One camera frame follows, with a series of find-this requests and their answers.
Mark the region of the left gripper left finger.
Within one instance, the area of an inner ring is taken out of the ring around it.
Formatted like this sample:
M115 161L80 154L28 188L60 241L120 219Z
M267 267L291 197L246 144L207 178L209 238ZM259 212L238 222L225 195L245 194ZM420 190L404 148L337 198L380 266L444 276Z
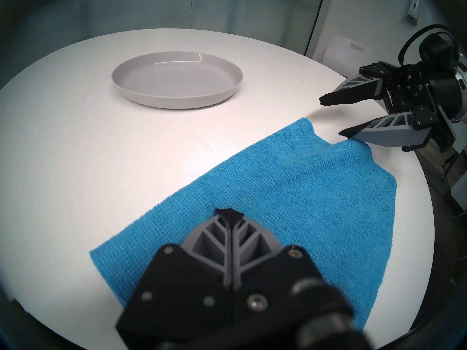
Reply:
M233 229L234 210L216 208L181 246L157 250L116 324L128 349L170 349L234 324Z

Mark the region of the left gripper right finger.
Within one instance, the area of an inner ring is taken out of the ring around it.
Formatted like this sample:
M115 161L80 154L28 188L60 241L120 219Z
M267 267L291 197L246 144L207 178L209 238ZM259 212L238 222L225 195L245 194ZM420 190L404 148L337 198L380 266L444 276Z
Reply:
M232 209L232 285L241 349L368 349L344 294L307 251Z

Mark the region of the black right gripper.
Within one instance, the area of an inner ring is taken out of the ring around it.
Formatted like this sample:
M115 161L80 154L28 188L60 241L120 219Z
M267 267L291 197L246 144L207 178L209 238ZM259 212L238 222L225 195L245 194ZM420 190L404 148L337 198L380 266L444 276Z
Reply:
M385 107L393 107L390 113L394 114L343 129L340 136L402 147L405 152L423 148L433 139L439 150L446 152L457 136L452 122L462 121L462 61L453 72L431 71L422 62L399 69L386 62L372 63L360 67L356 76L347 78L319 102L333 106L368 99L383 100Z

